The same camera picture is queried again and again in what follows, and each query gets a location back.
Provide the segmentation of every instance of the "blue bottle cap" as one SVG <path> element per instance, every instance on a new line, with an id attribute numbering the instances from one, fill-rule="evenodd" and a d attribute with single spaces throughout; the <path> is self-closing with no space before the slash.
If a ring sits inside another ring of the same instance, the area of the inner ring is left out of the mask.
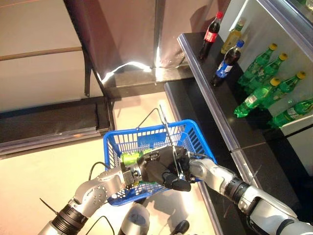
<path id="1" fill-rule="evenodd" d="M 245 44 L 245 42 L 243 40 L 238 40 L 236 46 L 239 48 L 242 48 L 244 44 Z"/>

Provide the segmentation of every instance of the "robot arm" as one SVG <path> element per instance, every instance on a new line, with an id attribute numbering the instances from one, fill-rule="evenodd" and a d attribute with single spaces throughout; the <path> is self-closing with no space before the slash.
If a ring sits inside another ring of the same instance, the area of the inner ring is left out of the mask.
<path id="1" fill-rule="evenodd" d="M 138 164 L 122 165 L 102 172 L 95 179 L 82 183 L 67 205 L 39 235 L 76 235 L 112 194 L 140 180 Z"/>
<path id="2" fill-rule="evenodd" d="M 190 172 L 227 197 L 247 216 L 251 227 L 260 234 L 308 235 L 313 227 L 297 219 L 287 205 L 268 193 L 243 182 L 230 170 L 210 159 L 191 160 Z"/>

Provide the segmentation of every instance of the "plastic basket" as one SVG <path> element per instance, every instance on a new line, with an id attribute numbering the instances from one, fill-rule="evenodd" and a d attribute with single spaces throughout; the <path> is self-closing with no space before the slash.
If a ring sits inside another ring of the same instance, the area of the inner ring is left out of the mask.
<path id="1" fill-rule="evenodd" d="M 194 121 L 173 122 L 169 123 L 168 127 L 174 145 L 184 146 L 191 152 L 205 154 L 216 162 L 199 127 Z M 143 127 L 139 130 L 110 131 L 103 137 L 103 142 L 105 163 L 110 168 L 120 166 L 122 153 L 170 146 L 170 141 L 163 125 Z M 131 189 L 119 191 L 115 198 L 109 198 L 108 202 L 113 206 L 121 206 L 151 196 L 162 190 L 166 190 L 166 188 L 157 183 L 139 183 L 139 185 Z"/>

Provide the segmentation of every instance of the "beige floor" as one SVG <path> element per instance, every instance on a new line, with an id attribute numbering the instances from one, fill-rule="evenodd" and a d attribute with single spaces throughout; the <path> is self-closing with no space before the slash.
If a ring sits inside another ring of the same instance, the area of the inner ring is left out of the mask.
<path id="1" fill-rule="evenodd" d="M 116 128 L 135 128 L 159 104 L 168 121 L 174 121 L 165 93 L 133 96 L 116 102 L 113 111 Z M 156 113 L 143 126 L 155 124 L 160 124 Z M 55 210 L 60 210 L 76 188 L 87 180 L 92 164 L 102 160 L 102 138 L 23 152 L 0 160 L 0 235 L 37 234 L 55 216 L 40 202 L 39 197 Z M 101 170 L 100 166 L 96 167 L 94 176 Z M 183 219 L 190 222 L 187 234 L 214 234 L 198 185 L 193 185 L 191 192 L 169 190 L 156 194 L 145 205 L 150 212 L 149 235 L 168 235 Z M 102 215 L 108 217 L 118 233 L 130 206 L 104 205 L 79 234 L 85 234 Z M 106 221 L 101 220 L 89 234 L 112 232 Z"/>

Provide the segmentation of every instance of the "brown curtain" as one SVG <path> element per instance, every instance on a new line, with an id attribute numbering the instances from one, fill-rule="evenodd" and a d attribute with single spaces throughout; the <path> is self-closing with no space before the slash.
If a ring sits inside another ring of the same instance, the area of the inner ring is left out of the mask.
<path id="1" fill-rule="evenodd" d="M 224 12 L 230 0 L 64 2 L 83 46 L 103 78 L 130 61 L 154 67 L 157 46 L 160 66 L 177 66 L 183 59 L 177 37 L 183 32 L 205 31 L 216 12 Z"/>

